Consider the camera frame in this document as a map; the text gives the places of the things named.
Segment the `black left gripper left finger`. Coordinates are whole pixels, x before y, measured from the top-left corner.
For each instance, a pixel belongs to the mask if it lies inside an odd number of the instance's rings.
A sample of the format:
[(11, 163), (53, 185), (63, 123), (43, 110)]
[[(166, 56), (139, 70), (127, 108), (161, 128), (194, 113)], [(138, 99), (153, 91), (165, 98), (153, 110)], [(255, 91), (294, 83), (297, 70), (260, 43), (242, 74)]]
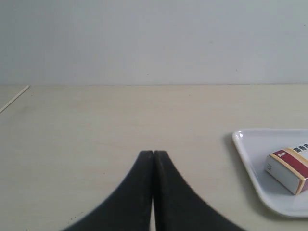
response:
[(152, 210), (153, 151), (141, 151), (129, 173), (97, 208), (66, 231), (148, 231)]

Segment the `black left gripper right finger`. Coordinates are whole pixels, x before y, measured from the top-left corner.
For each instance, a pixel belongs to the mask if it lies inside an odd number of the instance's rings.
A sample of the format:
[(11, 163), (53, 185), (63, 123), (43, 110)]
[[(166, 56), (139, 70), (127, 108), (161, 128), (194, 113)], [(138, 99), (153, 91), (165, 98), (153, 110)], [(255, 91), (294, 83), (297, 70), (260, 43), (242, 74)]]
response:
[(157, 231), (242, 231), (188, 185), (166, 151), (154, 152), (154, 218)]

